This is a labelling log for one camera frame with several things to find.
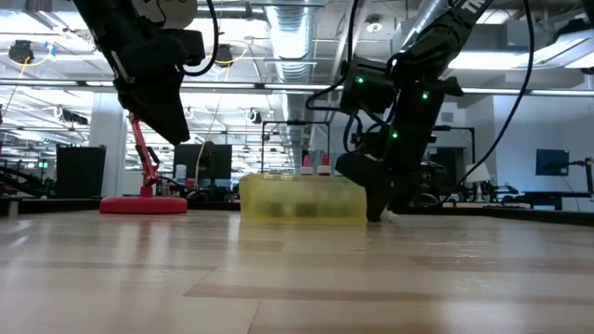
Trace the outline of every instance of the bottle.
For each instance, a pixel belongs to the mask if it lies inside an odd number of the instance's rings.
[[[180,185],[186,184],[187,166],[178,164],[175,166],[175,181]]]
[[[312,168],[311,163],[309,162],[309,156],[305,156],[303,158],[303,166],[301,167],[301,175],[313,175],[314,168]]]
[[[317,175],[319,176],[331,176],[332,175],[332,167],[329,165],[328,161],[328,154],[324,153],[322,157],[322,163],[317,166]]]

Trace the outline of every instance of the pink bottle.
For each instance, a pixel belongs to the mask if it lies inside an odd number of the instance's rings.
[[[319,166],[317,166],[317,174],[319,176],[331,176],[332,175],[332,167],[330,167],[329,161],[328,161],[328,154],[324,153],[324,156],[322,157],[322,163],[320,163]]]
[[[312,164],[309,162],[309,156],[305,156],[303,158],[303,166],[301,167],[301,175],[313,175],[314,168]]]

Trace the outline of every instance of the cable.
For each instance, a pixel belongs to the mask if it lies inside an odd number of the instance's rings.
[[[563,180],[563,182],[565,182],[565,184],[569,187],[569,189],[572,191],[573,194],[575,194],[574,188],[572,187],[572,185],[569,184],[569,182],[567,182],[567,179],[564,178],[563,176],[560,176],[561,180]],[[578,212],[582,212],[582,210],[579,208],[579,200],[577,200],[577,198],[575,199],[575,205],[577,206],[577,211]]]
[[[184,73],[187,76],[191,77],[198,77],[206,72],[210,71],[216,61],[216,56],[219,52],[219,25],[216,19],[216,13],[214,12],[214,4],[213,0],[206,0],[206,4],[208,5],[208,11],[211,14],[211,18],[213,19],[213,33],[214,33],[214,45],[213,45],[213,55],[211,56],[211,60],[208,62],[205,68],[197,72],[191,72],[184,70]]]
[[[163,22],[161,23],[161,26],[164,26],[165,23],[167,23],[167,15],[165,15],[163,8],[161,8],[161,0],[156,0],[156,1],[157,1],[157,8],[161,12],[161,15],[163,15]]]
[[[344,81],[346,80],[346,75],[344,75],[341,79],[339,79],[339,81],[337,81],[336,83],[333,83],[331,86],[329,86],[328,88],[321,90],[313,95],[311,95],[310,97],[308,97],[305,100],[305,107],[308,110],[317,110],[317,111],[339,111],[338,108],[334,108],[334,107],[314,107],[312,106],[312,103],[314,102],[315,99],[317,99],[320,96],[323,96],[331,91],[333,91],[334,89],[336,89],[336,87],[338,87],[339,85],[341,85],[342,83],[344,83]]]
[[[169,182],[173,183],[174,185],[176,185],[176,186],[179,186],[179,187],[182,187],[182,188],[184,188],[184,189],[186,189],[186,190],[194,191],[194,189],[192,189],[192,188],[189,188],[189,187],[187,187],[187,186],[180,185],[180,184],[178,184],[178,183],[177,183],[177,182],[176,182],[174,179],[172,179],[172,178],[169,178],[169,177],[167,177],[167,176],[157,176],[157,178],[159,178],[159,179],[161,179],[161,180],[169,181]]]
[[[225,74],[225,81],[228,79],[229,77],[229,72],[231,71],[231,67],[227,67],[226,68],[226,74]],[[211,125],[208,127],[208,131],[206,132],[206,136],[204,136],[204,142],[202,143],[202,145],[200,145],[200,152],[198,153],[198,159],[196,160],[196,171],[195,171],[195,175],[196,175],[196,183],[195,183],[195,187],[196,190],[198,190],[198,169],[199,169],[199,165],[200,165],[200,158],[202,157],[202,152],[204,151],[204,147],[206,146],[206,142],[208,141],[208,137],[211,135],[211,131],[213,129],[213,125],[214,125],[214,121],[216,121],[216,115],[218,115],[219,113],[219,108],[221,107],[221,99],[222,99],[223,95],[220,94],[219,95],[219,101],[216,104],[216,110],[214,111],[214,115],[213,115],[213,120],[211,121]]]
[[[346,123],[346,126],[344,127],[344,132],[342,133],[342,147],[344,148],[344,151],[346,153],[351,153],[353,152],[350,148],[349,148],[349,134],[351,133],[351,127],[353,126],[353,121],[356,121],[356,132],[358,134],[361,134],[361,132],[363,131],[363,123],[361,122],[361,119],[359,118],[359,116],[352,114],[351,117],[349,117],[349,120]]]
[[[27,57],[25,59],[25,64],[27,63],[27,61],[29,61],[29,57]],[[25,69],[27,68],[27,66],[25,66],[25,64],[20,64],[22,66],[22,69],[20,69],[19,79],[25,73]],[[4,118],[6,116],[6,114],[8,113],[8,107],[10,107],[10,102],[12,102],[12,97],[14,97],[15,93],[17,92],[17,88],[19,88],[19,86],[15,85],[15,87],[12,89],[12,93],[10,93],[10,98],[8,99],[8,103],[6,103],[6,108],[4,108],[4,110],[0,110],[0,112],[2,112],[1,113],[2,118]]]
[[[347,33],[346,59],[349,63],[351,61],[353,61],[353,31],[355,30],[355,16],[356,16],[356,8],[358,6],[359,6],[359,0],[354,0],[353,7],[351,8],[351,16],[349,18],[349,27],[348,27],[348,33]],[[339,85],[344,83],[345,80],[346,80],[346,73],[336,83],[332,84],[330,87],[328,87],[324,90],[321,90],[321,91],[311,95],[310,97],[308,97],[307,100],[305,100],[305,107],[308,110],[314,110],[314,111],[340,111],[340,109],[334,108],[334,107],[314,107],[314,106],[312,106],[312,103],[318,97],[323,96],[323,95],[335,90]]]
[[[237,58],[231,59],[231,60],[227,60],[227,61],[221,61],[221,60],[215,60],[214,62],[216,62],[217,64],[231,64],[234,63],[240,59],[243,58],[243,56],[245,56],[246,53],[248,53],[248,50],[250,49],[250,45],[248,43],[245,44],[245,48],[243,49],[243,52],[241,53],[241,55]]]
[[[24,64],[18,63],[16,61],[12,60],[12,59],[10,61],[12,61],[12,63],[15,64],[15,65],[22,66],[23,68],[28,68],[28,67],[33,67],[33,66],[39,66],[39,65],[45,63],[45,61],[48,60],[52,56],[52,47],[50,46],[47,50],[48,50],[47,56],[45,56],[45,58],[43,58],[43,59],[41,59],[38,62],[33,63],[33,64],[27,64],[27,61],[29,61],[29,57],[27,57],[27,59],[25,60],[25,63]]]
[[[22,77],[23,74],[25,74],[25,69],[27,68],[27,65],[25,65],[25,64],[27,64],[27,62],[29,61],[29,59],[30,59],[30,57],[27,57],[25,59],[25,63],[22,64],[22,69],[20,69],[19,79],[20,79],[20,77]]]
[[[350,63],[353,60],[353,33],[355,31],[355,16],[356,8],[359,6],[359,0],[353,1],[353,8],[351,9],[351,17],[349,18],[349,29],[347,31],[346,39],[348,40],[346,60]]]
[[[523,7],[524,7],[525,14],[526,14],[526,22],[528,24],[528,34],[530,35],[530,51],[529,51],[529,55],[528,55],[528,69],[526,70],[526,76],[523,80],[523,84],[522,84],[522,88],[520,89],[520,93],[518,94],[518,97],[516,98],[516,102],[513,104],[513,108],[511,108],[510,115],[508,116],[508,119],[503,124],[503,127],[501,128],[501,131],[499,132],[499,135],[497,135],[497,138],[495,139],[495,142],[493,143],[491,148],[489,150],[487,150],[484,157],[482,157],[479,161],[477,161],[474,164],[474,166],[472,166],[472,168],[469,171],[467,171],[466,174],[464,174],[464,176],[462,176],[462,178],[452,188],[449,195],[447,195],[439,203],[440,205],[447,202],[447,200],[452,196],[452,194],[456,191],[456,189],[461,184],[464,183],[466,178],[471,173],[473,173],[482,163],[484,163],[489,158],[491,153],[493,153],[493,151],[495,150],[495,148],[501,141],[501,138],[503,138],[503,135],[505,134],[506,130],[508,129],[508,126],[510,126],[511,119],[513,118],[513,115],[515,115],[516,111],[518,110],[518,107],[520,107],[520,102],[522,102],[522,97],[526,93],[526,89],[528,88],[528,84],[530,83],[530,77],[532,76],[532,69],[534,67],[534,62],[535,62],[535,26],[534,26],[534,23],[532,22],[532,12],[530,10],[530,3],[528,0],[523,0]]]

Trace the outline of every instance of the desk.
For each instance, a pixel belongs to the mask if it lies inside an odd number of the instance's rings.
[[[555,207],[556,211],[563,210],[563,198],[590,199],[592,195],[588,192],[570,192],[570,191],[525,191],[524,195],[516,198],[530,204],[534,209],[536,205],[546,205]]]
[[[0,222],[2,333],[594,332],[591,227],[250,226],[198,211]]]

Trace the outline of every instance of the red circular base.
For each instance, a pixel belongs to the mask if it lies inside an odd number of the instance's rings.
[[[186,213],[187,201],[174,198],[117,197],[104,198],[101,213],[171,214]]]

